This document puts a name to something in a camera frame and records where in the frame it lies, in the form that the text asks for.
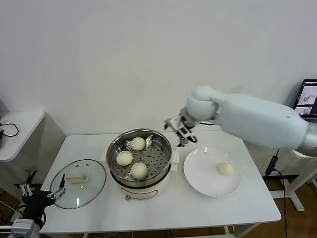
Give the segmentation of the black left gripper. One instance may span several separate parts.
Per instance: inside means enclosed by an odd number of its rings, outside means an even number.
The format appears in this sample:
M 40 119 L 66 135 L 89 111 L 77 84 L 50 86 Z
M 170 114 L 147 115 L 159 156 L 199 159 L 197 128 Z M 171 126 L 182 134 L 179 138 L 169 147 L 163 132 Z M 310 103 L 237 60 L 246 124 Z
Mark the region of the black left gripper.
M 22 196 L 24 196 L 22 201 L 26 205 L 23 218 L 42 218 L 45 208 L 54 205 L 55 199 L 61 198 L 66 191 L 65 174 L 63 174 L 57 191 L 51 193 L 41 190 L 32 192 L 30 185 L 36 173 L 37 171 L 33 171 L 26 181 L 19 185 Z

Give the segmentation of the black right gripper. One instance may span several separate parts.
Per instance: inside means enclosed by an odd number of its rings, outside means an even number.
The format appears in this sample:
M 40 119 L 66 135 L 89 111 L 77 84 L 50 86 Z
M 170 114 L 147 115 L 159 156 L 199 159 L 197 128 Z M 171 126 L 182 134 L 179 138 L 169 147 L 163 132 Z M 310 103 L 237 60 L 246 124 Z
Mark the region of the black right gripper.
M 197 125 L 197 122 L 191 117 L 178 115 L 179 122 L 177 123 L 177 136 L 179 138 L 179 144 L 177 147 L 185 147 L 188 144 L 188 140 L 193 143 L 197 143 L 196 136 L 192 133 L 192 129 Z

